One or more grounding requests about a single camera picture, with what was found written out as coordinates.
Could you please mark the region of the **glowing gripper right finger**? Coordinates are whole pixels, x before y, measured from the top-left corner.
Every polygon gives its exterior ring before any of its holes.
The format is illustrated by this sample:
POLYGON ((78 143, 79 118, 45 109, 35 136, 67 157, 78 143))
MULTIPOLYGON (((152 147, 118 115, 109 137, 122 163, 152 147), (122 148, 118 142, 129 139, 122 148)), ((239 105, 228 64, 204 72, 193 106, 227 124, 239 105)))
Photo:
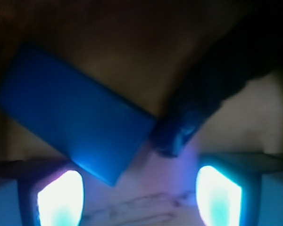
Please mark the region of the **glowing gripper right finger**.
POLYGON ((202 154, 195 195, 206 226, 283 226, 283 154, 202 154))

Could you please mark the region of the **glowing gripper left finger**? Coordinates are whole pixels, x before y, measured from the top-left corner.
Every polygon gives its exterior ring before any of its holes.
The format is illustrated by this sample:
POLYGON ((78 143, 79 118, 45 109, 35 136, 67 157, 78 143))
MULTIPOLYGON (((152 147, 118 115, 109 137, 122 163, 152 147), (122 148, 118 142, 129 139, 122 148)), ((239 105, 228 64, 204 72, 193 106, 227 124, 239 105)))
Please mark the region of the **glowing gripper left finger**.
POLYGON ((78 226, 82 175, 68 161, 0 161, 0 226, 78 226))

